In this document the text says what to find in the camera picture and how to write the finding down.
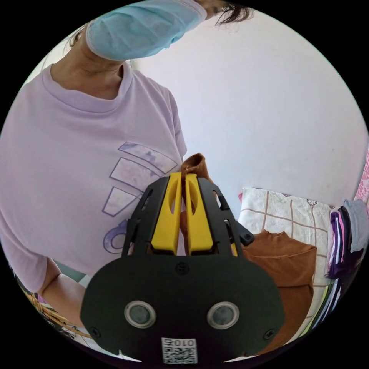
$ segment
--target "lavender t-shirt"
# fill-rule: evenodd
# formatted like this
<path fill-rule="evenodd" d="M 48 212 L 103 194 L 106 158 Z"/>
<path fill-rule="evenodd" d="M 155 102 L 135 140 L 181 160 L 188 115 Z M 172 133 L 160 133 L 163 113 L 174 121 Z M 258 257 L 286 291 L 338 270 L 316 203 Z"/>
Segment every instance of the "lavender t-shirt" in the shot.
<path fill-rule="evenodd" d="M 89 276 L 120 257 L 140 196 L 186 153 L 168 89 L 124 64 L 103 100 L 65 90 L 50 68 L 20 90 L 0 136 L 0 240 L 31 292 L 47 257 Z"/>

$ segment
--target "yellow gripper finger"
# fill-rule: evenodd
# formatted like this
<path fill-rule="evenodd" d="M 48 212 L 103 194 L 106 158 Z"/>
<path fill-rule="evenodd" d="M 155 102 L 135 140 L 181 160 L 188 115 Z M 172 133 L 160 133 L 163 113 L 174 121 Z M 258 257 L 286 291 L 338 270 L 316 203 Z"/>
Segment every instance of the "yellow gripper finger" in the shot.
<path fill-rule="evenodd" d="M 186 208 L 189 254 L 210 251 L 213 246 L 213 238 L 196 174 L 186 175 Z"/>
<path fill-rule="evenodd" d="M 172 173 L 161 206 L 151 244 L 155 250 L 177 255 L 182 203 L 181 173 Z"/>

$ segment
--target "woman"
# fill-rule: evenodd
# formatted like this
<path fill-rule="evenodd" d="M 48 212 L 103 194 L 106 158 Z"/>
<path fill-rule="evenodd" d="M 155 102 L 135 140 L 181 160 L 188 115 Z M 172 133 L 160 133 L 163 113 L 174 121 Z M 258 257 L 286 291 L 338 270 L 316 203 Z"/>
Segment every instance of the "woman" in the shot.
<path fill-rule="evenodd" d="M 140 195 L 178 171 L 186 153 L 172 94 L 124 60 L 169 47 L 218 12 L 229 23 L 250 9 L 149 0 L 112 11 L 79 31 L 10 109 L 0 140 L 1 243 L 24 286 L 77 326 L 85 289 L 53 260 L 92 276 L 120 257 Z"/>

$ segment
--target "bed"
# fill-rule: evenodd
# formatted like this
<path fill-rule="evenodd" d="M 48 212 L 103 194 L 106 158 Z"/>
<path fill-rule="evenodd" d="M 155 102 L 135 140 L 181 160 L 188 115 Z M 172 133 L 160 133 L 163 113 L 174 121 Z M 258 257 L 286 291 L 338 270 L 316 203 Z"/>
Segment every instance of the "bed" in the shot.
<path fill-rule="evenodd" d="M 338 208 L 315 200 L 257 188 L 243 188 L 239 198 L 241 212 L 238 221 L 252 233 L 258 234 L 264 229 L 271 233 L 286 232 L 291 238 L 317 247 L 313 300 L 304 322 L 290 343 L 309 325 L 319 309 L 326 287 L 332 283 L 324 276 L 324 270 L 330 213 Z"/>

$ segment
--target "label sticker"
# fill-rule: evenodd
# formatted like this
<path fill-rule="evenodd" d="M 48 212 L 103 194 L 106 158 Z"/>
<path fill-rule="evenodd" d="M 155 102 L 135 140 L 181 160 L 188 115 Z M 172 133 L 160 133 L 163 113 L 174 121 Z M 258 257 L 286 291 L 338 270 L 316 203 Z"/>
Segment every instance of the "label sticker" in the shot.
<path fill-rule="evenodd" d="M 164 364 L 197 364 L 196 339 L 162 338 Z"/>

